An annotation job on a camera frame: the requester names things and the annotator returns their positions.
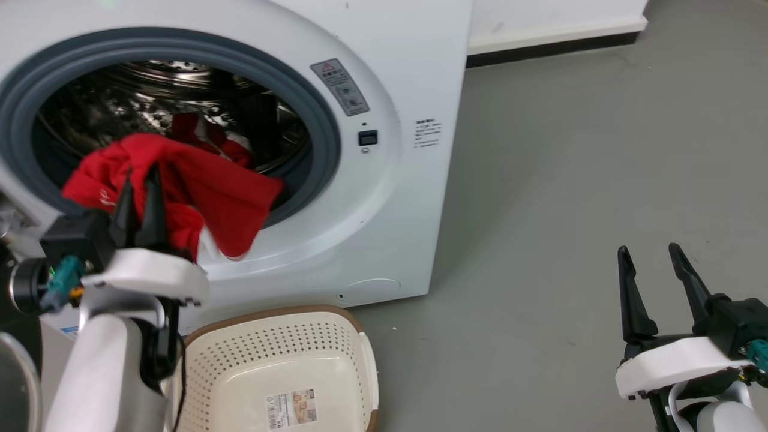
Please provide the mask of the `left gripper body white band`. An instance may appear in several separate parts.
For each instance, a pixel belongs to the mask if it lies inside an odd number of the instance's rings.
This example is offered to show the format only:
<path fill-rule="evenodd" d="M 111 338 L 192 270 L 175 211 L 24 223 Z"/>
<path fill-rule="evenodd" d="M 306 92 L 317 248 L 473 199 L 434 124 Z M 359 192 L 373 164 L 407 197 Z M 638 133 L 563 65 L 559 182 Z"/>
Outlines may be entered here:
<path fill-rule="evenodd" d="M 185 258 L 145 248 L 118 249 L 102 272 L 83 277 L 83 287 L 115 288 L 204 304 L 211 285 L 203 268 Z"/>

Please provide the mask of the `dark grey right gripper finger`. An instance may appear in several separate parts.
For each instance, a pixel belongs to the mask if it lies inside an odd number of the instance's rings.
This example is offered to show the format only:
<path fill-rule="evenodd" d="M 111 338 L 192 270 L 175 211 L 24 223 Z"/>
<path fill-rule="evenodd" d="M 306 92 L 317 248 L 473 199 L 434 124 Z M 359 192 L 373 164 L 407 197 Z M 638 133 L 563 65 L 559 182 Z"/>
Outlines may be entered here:
<path fill-rule="evenodd" d="M 625 245 L 617 250 L 617 264 L 623 341 L 638 344 L 653 339 L 658 334 L 658 326 L 645 309 L 635 280 L 637 271 Z"/>
<path fill-rule="evenodd" d="M 694 320 L 692 333 L 705 334 L 710 323 L 707 302 L 711 294 L 679 244 L 670 243 L 668 252 L 675 275 L 683 283 L 689 309 L 691 309 Z"/>

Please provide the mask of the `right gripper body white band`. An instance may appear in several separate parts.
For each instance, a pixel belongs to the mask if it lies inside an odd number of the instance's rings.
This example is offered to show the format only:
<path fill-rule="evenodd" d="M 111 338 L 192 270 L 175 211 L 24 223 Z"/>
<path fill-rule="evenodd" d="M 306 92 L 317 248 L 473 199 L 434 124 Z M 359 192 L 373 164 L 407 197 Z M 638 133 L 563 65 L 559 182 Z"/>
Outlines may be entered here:
<path fill-rule="evenodd" d="M 728 368 L 754 366 L 748 358 L 731 360 L 708 337 L 688 337 L 639 353 L 616 371 L 623 399 L 716 374 Z"/>

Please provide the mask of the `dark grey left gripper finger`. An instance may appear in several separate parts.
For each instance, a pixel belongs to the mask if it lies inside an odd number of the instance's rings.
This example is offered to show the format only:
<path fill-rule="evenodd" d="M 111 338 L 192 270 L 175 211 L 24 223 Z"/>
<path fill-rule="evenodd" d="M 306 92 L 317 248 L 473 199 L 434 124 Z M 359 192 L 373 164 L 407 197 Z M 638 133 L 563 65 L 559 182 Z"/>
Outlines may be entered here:
<path fill-rule="evenodd" d="M 138 230 L 139 221 L 131 175 L 132 169 L 128 169 L 117 205 L 112 214 L 112 239 L 118 249 L 135 246 L 134 238 Z"/>
<path fill-rule="evenodd" d="M 166 206 L 159 164 L 154 164 L 145 178 L 146 199 L 143 206 L 142 227 L 139 230 L 139 247 L 168 252 Z"/>

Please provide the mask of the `steel washing machine drum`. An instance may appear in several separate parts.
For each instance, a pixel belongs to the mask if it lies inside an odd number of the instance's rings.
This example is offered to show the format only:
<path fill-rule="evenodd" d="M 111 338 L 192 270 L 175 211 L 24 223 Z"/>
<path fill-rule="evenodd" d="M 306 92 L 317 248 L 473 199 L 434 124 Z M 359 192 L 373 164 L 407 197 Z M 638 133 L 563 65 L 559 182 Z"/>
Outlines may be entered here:
<path fill-rule="evenodd" d="M 132 134 L 167 132 L 173 115 L 195 113 L 250 141 L 258 174 L 299 191 L 310 172 L 304 120 L 274 90 L 232 71 L 189 61 L 127 61 L 75 77 L 42 104 L 33 150 L 62 188 L 80 162 Z"/>

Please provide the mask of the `cream perforated laundry basket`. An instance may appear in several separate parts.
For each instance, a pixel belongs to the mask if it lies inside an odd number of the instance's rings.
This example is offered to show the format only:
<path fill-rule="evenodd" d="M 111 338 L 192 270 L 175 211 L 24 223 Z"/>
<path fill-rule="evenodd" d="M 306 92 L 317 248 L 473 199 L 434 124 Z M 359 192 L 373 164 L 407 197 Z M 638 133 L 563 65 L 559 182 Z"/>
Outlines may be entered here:
<path fill-rule="evenodd" d="M 166 432 L 269 432 L 265 398 L 312 388 L 318 420 L 277 432 L 377 432 L 372 344 L 350 312 L 283 307 L 211 323 L 185 339 Z"/>

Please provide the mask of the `washing machine door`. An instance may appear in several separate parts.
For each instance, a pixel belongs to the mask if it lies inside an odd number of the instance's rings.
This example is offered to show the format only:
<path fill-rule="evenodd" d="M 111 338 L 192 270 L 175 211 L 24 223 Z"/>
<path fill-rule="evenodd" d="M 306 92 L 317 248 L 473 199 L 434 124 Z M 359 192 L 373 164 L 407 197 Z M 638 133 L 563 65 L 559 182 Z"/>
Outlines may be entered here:
<path fill-rule="evenodd" d="M 0 332 L 0 432 L 40 432 L 41 423 L 35 362 L 17 339 Z"/>

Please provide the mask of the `basket product label sticker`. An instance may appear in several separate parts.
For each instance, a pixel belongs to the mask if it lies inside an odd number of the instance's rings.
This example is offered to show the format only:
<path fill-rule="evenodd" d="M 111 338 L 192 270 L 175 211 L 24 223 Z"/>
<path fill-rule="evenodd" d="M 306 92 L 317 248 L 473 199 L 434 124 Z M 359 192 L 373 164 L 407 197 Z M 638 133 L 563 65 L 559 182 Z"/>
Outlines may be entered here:
<path fill-rule="evenodd" d="M 265 407 L 269 432 L 318 420 L 316 392 L 312 388 L 269 395 L 265 398 Z"/>

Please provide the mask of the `white front-load washing machine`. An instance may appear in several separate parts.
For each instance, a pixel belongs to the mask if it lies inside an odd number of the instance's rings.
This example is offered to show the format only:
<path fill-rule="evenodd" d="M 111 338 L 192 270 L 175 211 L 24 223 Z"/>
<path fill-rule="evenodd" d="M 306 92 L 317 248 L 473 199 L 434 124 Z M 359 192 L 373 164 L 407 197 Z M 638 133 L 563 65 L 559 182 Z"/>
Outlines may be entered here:
<path fill-rule="evenodd" d="M 117 28 L 181 28 L 266 52 L 299 72 L 334 114 L 342 150 L 318 199 L 262 229 L 230 260 L 201 235 L 211 298 L 181 314 L 189 334 L 273 307 L 344 304 L 349 285 L 401 283 L 401 298 L 430 289 L 473 0 L 0 0 L 0 47 L 60 41 Z M 348 117 L 310 65 L 337 58 L 370 112 Z M 416 120 L 443 123 L 437 146 L 413 147 Z M 363 154 L 358 133 L 379 131 Z M 9 249 L 43 257 L 39 238 L 61 212 L 31 199 L 0 162 L 0 200 L 22 215 Z"/>

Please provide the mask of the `red and white garment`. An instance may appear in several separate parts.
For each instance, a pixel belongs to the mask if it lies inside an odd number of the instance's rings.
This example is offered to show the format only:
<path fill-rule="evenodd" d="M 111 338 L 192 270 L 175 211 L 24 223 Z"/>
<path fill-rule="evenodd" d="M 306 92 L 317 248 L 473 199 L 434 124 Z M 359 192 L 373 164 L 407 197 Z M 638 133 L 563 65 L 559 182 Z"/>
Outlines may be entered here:
<path fill-rule="evenodd" d="M 254 169 L 256 159 L 250 141 L 234 131 L 227 131 L 201 114 L 183 113 L 172 117 L 168 137 L 244 167 Z"/>

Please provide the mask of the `grey rubber door gasket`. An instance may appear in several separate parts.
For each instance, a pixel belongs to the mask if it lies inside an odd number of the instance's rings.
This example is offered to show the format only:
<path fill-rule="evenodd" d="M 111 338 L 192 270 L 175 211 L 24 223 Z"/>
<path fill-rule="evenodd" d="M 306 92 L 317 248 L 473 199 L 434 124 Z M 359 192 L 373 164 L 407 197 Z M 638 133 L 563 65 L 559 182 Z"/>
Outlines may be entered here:
<path fill-rule="evenodd" d="M 43 42 L 8 42 L 0 47 L 0 162 L 31 199 L 56 211 L 86 208 L 61 194 L 38 163 L 33 127 L 38 110 L 75 77 L 127 61 L 189 61 L 232 71 L 274 90 L 304 120 L 311 139 L 310 172 L 290 197 L 274 200 L 262 229 L 304 210 L 334 177 L 342 140 L 337 121 L 318 90 L 284 62 L 242 42 L 181 28 L 117 28 Z"/>

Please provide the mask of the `grey warning sticker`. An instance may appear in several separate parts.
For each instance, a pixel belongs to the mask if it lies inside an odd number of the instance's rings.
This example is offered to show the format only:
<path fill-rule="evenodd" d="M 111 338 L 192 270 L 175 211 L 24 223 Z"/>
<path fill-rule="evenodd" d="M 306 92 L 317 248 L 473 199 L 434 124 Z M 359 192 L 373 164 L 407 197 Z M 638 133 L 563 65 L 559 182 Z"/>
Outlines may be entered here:
<path fill-rule="evenodd" d="M 367 99 L 344 65 L 337 58 L 319 61 L 310 65 L 334 96 L 346 116 L 356 116 L 370 112 Z"/>

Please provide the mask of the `round filter cover panel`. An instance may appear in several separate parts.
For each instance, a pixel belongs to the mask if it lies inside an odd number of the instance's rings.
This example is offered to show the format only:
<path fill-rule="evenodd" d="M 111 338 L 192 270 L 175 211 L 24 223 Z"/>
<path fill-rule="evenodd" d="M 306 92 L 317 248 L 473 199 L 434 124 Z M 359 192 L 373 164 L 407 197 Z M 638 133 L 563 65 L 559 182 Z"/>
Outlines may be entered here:
<path fill-rule="evenodd" d="M 388 278 L 374 278 L 355 282 L 343 290 L 338 298 L 348 305 L 364 305 L 401 298 L 401 283 Z"/>

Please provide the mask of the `small printed text label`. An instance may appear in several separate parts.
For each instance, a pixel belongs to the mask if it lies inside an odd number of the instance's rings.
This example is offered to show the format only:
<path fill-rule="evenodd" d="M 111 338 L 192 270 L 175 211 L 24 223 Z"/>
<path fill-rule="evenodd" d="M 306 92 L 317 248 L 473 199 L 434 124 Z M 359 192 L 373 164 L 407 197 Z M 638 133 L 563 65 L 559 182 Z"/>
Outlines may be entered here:
<path fill-rule="evenodd" d="M 437 146 L 442 141 L 443 123 L 436 118 L 416 120 L 412 144 L 416 149 Z"/>

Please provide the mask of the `white ledge with black baseboard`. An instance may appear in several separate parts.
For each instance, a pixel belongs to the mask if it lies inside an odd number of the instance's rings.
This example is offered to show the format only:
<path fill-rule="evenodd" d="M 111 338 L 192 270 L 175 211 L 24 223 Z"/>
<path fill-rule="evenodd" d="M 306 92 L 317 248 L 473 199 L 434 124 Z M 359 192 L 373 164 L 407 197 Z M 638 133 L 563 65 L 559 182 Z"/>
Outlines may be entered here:
<path fill-rule="evenodd" d="M 475 0 L 467 67 L 633 44 L 649 0 Z"/>

